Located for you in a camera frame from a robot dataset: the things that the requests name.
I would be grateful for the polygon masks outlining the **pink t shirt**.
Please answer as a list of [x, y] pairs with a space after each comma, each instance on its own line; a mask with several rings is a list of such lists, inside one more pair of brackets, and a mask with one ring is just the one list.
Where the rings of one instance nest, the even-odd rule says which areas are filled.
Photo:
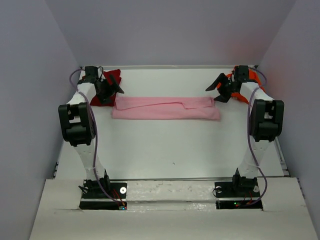
[[221, 118], [211, 97], [117, 97], [111, 115], [121, 120], [219, 121]]

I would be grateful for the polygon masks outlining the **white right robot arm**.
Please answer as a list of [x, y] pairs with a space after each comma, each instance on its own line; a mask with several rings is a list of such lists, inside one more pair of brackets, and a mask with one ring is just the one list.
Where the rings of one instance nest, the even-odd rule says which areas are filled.
[[231, 98], [247, 104], [247, 150], [233, 180], [254, 181], [270, 144], [282, 133], [285, 104], [265, 92], [267, 79], [255, 67], [236, 65], [230, 74], [221, 73], [205, 90], [216, 90], [216, 102]]

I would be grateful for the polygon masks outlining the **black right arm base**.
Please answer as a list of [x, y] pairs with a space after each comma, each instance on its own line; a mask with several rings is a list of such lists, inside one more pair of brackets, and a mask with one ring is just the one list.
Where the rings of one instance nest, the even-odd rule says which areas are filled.
[[218, 210], [263, 208], [258, 179], [240, 176], [238, 172], [232, 180], [215, 182], [212, 194]]

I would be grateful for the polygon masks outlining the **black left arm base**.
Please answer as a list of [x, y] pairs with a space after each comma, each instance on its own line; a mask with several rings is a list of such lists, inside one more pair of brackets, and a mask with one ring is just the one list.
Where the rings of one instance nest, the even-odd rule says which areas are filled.
[[81, 210], [127, 210], [126, 181], [110, 181], [107, 175], [96, 180], [84, 180], [78, 188], [81, 190], [79, 208]]

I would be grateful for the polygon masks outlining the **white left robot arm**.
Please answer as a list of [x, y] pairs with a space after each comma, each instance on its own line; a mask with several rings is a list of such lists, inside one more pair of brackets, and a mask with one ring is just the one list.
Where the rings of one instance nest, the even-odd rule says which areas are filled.
[[120, 87], [119, 69], [104, 71], [103, 67], [86, 66], [73, 71], [69, 83], [75, 93], [65, 104], [58, 107], [62, 137], [77, 152], [90, 185], [100, 182], [109, 184], [107, 170], [98, 157], [98, 128], [91, 103], [112, 107]]

